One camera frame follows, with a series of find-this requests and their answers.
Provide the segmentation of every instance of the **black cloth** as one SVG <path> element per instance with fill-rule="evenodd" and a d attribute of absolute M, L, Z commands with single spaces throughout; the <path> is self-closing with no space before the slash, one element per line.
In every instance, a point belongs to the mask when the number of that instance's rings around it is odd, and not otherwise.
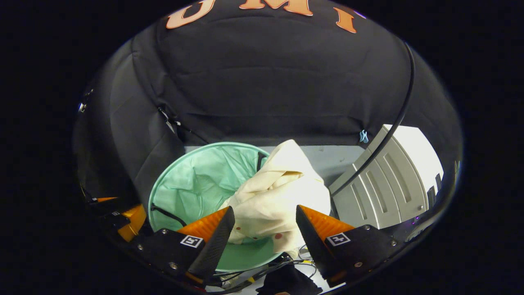
<path fill-rule="evenodd" d="M 322 293 L 322 288 L 297 270 L 293 264 L 288 264 L 267 274 L 264 285 L 256 291 L 259 295 L 275 295 L 279 292 L 288 292 L 291 295 L 317 295 Z"/>
<path fill-rule="evenodd" d="M 306 17 L 220 1 L 192 23 L 166 29 L 164 17 L 131 38 L 89 85 L 94 92 L 77 121 L 84 189 L 148 204 L 154 182 L 184 145 L 202 144 L 181 128 L 171 132 L 158 107 L 210 143 L 295 139 L 366 148 L 360 131 L 371 142 L 398 115 L 409 56 L 402 40 L 369 19 L 355 16 L 355 34 L 339 28 L 333 5 L 311 2 L 314 14 Z M 414 56 L 402 125 L 421 129 L 449 183 L 462 152 L 460 123 L 434 72 Z"/>

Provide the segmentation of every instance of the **orange letter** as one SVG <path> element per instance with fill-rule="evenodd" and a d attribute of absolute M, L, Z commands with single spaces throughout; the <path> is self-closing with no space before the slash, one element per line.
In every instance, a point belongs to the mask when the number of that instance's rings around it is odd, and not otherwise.
<path fill-rule="evenodd" d="M 336 7 L 334 9 L 339 13 L 339 21 L 336 22 L 336 25 L 343 28 L 346 31 L 350 31 L 351 33 L 356 33 L 357 30 L 353 27 L 353 15 L 340 10 Z"/>
<path fill-rule="evenodd" d="M 188 7 L 181 9 L 172 15 L 169 16 L 169 20 L 167 21 L 166 28 L 168 29 L 174 29 L 181 27 L 183 25 L 187 25 L 188 23 L 192 23 L 195 20 L 201 18 L 202 16 L 208 14 L 209 11 L 213 8 L 213 4 L 215 3 L 215 0 L 202 0 L 199 2 L 201 4 L 200 10 L 195 13 L 194 15 L 190 17 L 184 17 L 184 13 L 191 7 L 192 5 L 189 5 Z"/>
<path fill-rule="evenodd" d="M 264 0 L 264 2 L 273 9 L 277 9 L 282 6 L 284 3 L 288 5 L 284 6 L 284 10 L 298 13 L 301 15 L 312 16 L 313 13 L 309 10 L 308 0 Z M 246 3 L 240 6 L 241 9 L 259 9 L 264 8 L 266 5 L 261 2 L 261 0 L 246 0 Z"/>

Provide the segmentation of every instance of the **wire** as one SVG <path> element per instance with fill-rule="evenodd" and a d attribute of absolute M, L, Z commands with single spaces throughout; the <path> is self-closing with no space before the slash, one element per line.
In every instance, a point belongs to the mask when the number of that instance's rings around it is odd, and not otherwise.
<path fill-rule="evenodd" d="M 276 264 L 274 266 L 270 266 L 267 269 L 263 269 L 263 270 L 259 271 L 258 273 L 252 275 L 251 278 L 254 281 L 256 281 L 256 280 L 260 279 L 261 277 L 267 275 L 268 273 L 274 272 L 276 270 L 279 270 L 280 268 L 282 268 L 282 267 L 284 267 L 286 265 L 289 265 L 289 264 L 291 264 L 291 265 L 309 265 L 309 266 L 314 267 L 315 268 L 314 273 L 309 276 L 309 278 L 311 278 L 311 277 L 313 277 L 316 274 L 316 270 L 317 270 L 316 265 L 313 262 L 304 263 L 305 261 L 307 261 L 307 260 L 302 259 L 302 260 L 283 261 L 283 262 L 280 262 L 280 263 L 278 263 L 278 264 Z M 214 274 L 214 276 L 229 276 L 229 275 L 235 274 L 234 276 L 221 281 L 223 283 L 223 282 L 226 282 L 228 280 L 231 280 L 233 278 L 236 278 L 236 277 L 240 276 L 241 274 L 245 273 L 246 271 L 248 271 L 248 270 L 236 271 L 236 272 L 230 272 L 230 273 L 220 273 L 220 274 L 217 273 L 217 274 Z M 238 285 L 236 285 L 236 286 L 234 286 L 234 287 L 232 287 L 230 289 L 227 289 L 227 290 L 224 290 L 224 291 L 218 291 L 218 292 L 209 292 L 208 294 L 223 295 L 223 294 L 235 293 L 235 292 L 238 292 L 238 291 L 246 288 L 247 286 L 249 286 L 251 284 L 252 283 L 249 280 L 246 280 L 246 281 L 244 281 L 244 282 L 242 282 L 242 283 L 240 283 L 240 284 L 238 284 Z"/>
<path fill-rule="evenodd" d="M 304 259 L 302 256 L 300 256 L 300 250 L 302 250 L 306 245 L 300 247 L 300 249 L 298 249 L 298 258 L 302 259 L 302 260 L 308 260 L 308 261 L 313 261 L 313 257 L 309 257 L 308 259 Z"/>
<path fill-rule="evenodd" d="M 309 276 L 310 279 L 311 279 L 311 278 L 316 274 L 316 270 L 317 270 L 317 268 L 316 268 L 316 265 L 315 265 L 315 264 L 303 264 L 303 263 L 297 263 L 297 264 L 295 264 L 295 265 L 309 265 L 309 266 L 315 268 L 315 272 L 314 272 L 312 275 Z"/>
<path fill-rule="evenodd" d="M 240 275 L 243 274 L 243 273 L 244 273 L 244 272 L 238 273 L 238 274 L 236 274 L 236 275 L 234 275 L 234 276 L 232 276 L 232 277 L 230 277 L 230 278 L 227 278 L 227 279 L 225 279 L 225 280 L 223 280 L 223 281 L 220 281 L 220 282 L 222 282 L 222 283 L 227 282 L 227 281 L 229 281 L 229 280 L 232 280 L 232 279 L 234 279 L 234 278 L 240 276 Z"/>
<path fill-rule="evenodd" d="M 175 123 L 182 129 L 186 130 L 187 132 L 195 135 L 196 137 L 198 137 L 200 140 L 202 140 L 203 142 L 205 142 L 206 144 L 209 144 L 209 142 L 207 140 L 205 140 L 203 137 L 201 137 L 200 135 L 196 134 L 193 130 L 189 129 L 188 127 L 186 127 L 185 125 L 182 125 L 182 123 L 180 121 L 175 121 Z"/>
<path fill-rule="evenodd" d="M 164 210 L 164 209 L 162 209 L 162 208 L 156 206 L 154 203 L 152 203 L 152 204 L 151 204 L 151 211 L 155 211 L 155 210 L 157 210 L 158 212 L 160 212 L 160 213 L 166 215 L 167 217 L 170 217 L 170 218 L 172 218 L 172 219 L 174 219 L 174 220 L 180 222 L 180 224 L 181 224 L 182 226 L 186 226 L 186 225 L 187 225 L 187 224 L 186 224 L 182 219 L 180 219 L 180 217 L 178 217 L 178 216 L 176 216 L 176 215 L 174 215 L 174 214 L 171 214 L 171 213 L 167 212 L 166 210 Z"/>
<path fill-rule="evenodd" d="M 409 85 L 408 85 L 408 91 L 406 92 L 406 97 L 404 98 L 404 103 L 402 104 L 402 107 L 400 108 L 400 111 L 395 118 L 395 121 L 393 122 L 393 125 L 389 129 L 388 133 L 386 133 L 386 136 L 384 139 L 379 143 L 377 149 L 371 154 L 371 156 L 364 162 L 364 164 L 351 176 L 344 184 L 342 184 L 339 188 L 337 188 L 334 192 L 330 192 L 331 196 L 334 196 L 338 194 L 341 190 L 343 190 L 347 185 L 349 185 L 355 178 L 357 178 L 360 173 L 369 166 L 369 164 L 377 157 L 377 155 L 382 151 L 382 149 L 386 146 L 386 143 L 389 142 L 389 140 L 393 137 L 394 132 L 396 131 L 397 127 L 402 123 L 402 120 L 404 119 L 404 116 L 406 116 L 406 111 L 408 109 L 409 102 L 411 100 L 411 91 L 413 90 L 413 82 L 415 78 L 415 61 L 413 58 L 413 53 L 411 52 L 411 48 L 409 45 L 404 42 L 404 45 L 406 47 L 406 51 L 408 52 L 409 61 L 410 61 L 410 67 L 411 67 L 411 74 L 409 78 Z"/>

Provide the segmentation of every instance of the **white cabinet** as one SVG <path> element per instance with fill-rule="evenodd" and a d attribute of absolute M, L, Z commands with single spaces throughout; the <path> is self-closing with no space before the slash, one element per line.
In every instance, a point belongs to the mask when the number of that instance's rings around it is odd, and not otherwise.
<path fill-rule="evenodd" d="M 391 125 L 383 125 L 364 153 L 330 186 L 339 189 L 377 149 Z M 433 206 L 444 171 L 435 150 L 414 127 L 399 126 L 360 175 L 333 195 L 340 220 L 384 228 L 415 218 Z"/>

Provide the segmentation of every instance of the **blue clip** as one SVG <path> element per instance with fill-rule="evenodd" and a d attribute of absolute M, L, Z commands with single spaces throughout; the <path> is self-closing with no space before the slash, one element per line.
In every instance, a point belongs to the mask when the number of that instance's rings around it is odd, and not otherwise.
<path fill-rule="evenodd" d="M 364 142 L 364 143 L 367 143 L 369 140 L 367 139 L 367 132 L 362 130 L 360 132 L 360 135 L 361 135 L 361 140 L 360 142 Z"/>

